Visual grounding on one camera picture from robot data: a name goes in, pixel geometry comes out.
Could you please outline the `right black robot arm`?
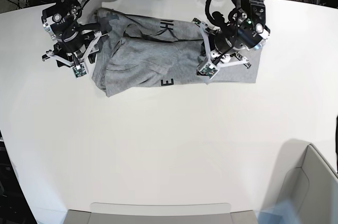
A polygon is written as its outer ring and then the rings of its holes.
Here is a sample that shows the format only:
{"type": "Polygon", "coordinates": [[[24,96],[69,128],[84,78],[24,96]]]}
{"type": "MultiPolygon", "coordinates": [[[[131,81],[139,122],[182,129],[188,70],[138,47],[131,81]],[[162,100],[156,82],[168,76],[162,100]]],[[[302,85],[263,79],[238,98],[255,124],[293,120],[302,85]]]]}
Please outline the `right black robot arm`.
{"type": "Polygon", "coordinates": [[[94,63],[100,51],[98,42],[105,32],[99,23],[81,24],[84,7],[90,0],[56,0],[44,9],[41,21],[44,30],[54,41],[53,49],[47,50],[42,60],[54,59],[58,67],[68,67],[76,77],[87,73],[85,61],[94,63]]]}

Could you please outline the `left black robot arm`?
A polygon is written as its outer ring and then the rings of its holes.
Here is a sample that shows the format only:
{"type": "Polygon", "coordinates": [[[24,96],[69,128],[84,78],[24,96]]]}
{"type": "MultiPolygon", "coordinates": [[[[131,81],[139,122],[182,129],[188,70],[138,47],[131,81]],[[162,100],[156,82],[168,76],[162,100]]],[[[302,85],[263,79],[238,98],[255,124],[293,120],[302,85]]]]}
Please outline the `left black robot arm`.
{"type": "Polygon", "coordinates": [[[218,11],[211,12],[212,0],[206,0],[204,11],[211,26],[193,19],[200,29],[205,49],[205,59],[197,68],[199,75],[212,78],[223,68],[239,65],[249,69],[251,63],[241,51],[261,49],[270,36],[264,0],[231,1],[234,8],[225,17],[218,11]]]}

